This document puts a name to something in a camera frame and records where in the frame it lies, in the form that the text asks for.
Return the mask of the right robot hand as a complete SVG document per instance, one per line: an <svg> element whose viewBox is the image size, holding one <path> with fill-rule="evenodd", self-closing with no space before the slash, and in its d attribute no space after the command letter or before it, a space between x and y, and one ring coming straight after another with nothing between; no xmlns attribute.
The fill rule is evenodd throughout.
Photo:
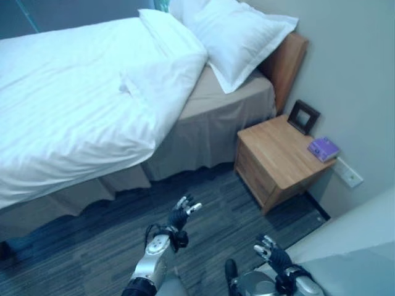
<svg viewBox="0 0 395 296"><path fill-rule="evenodd" d="M265 234L259 234L256 239L259 243L254 245L253 249L277 274L283 273L293 265L288 253L271 237Z"/></svg>

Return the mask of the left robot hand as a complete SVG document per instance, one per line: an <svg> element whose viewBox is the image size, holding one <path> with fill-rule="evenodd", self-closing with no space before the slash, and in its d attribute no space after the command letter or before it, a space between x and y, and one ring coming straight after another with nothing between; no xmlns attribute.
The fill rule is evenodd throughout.
<svg viewBox="0 0 395 296"><path fill-rule="evenodd" d="M171 228L181 231L188 218L192 213L200 210L202 208L202 203L195 203L190 195L184 195L173 207L172 211L168 216L168 223Z"/></svg>

